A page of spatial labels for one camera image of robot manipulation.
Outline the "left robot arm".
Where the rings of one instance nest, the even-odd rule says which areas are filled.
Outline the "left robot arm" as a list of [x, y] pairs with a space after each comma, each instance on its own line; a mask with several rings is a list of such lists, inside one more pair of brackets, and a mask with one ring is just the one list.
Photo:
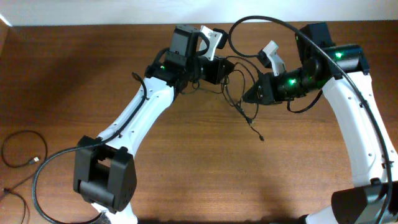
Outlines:
[[222, 29], [177, 25], [170, 47], [160, 50], [123, 112], [96, 138], [83, 136], [75, 152], [73, 189], [98, 216], [92, 223], [137, 223], [130, 201], [137, 186], [134, 157], [157, 118], [200, 80], [219, 84], [234, 65], [215, 52], [228, 39]]

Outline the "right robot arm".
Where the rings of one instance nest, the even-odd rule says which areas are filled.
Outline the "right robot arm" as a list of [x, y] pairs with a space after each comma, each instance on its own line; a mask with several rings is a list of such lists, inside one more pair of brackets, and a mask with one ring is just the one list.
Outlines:
[[333, 43], [325, 23], [295, 32], [301, 67], [287, 71], [269, 42], [257, 54], [269, 69], [244, 95], [247, 103], [290, 104], [313, 90], [329, 102], [348, 151], [353, 187], [334, 192], [331, 204], [298, 223], [395, 223], [397, 153], [373, 95], [370, 69], [358, 45]]

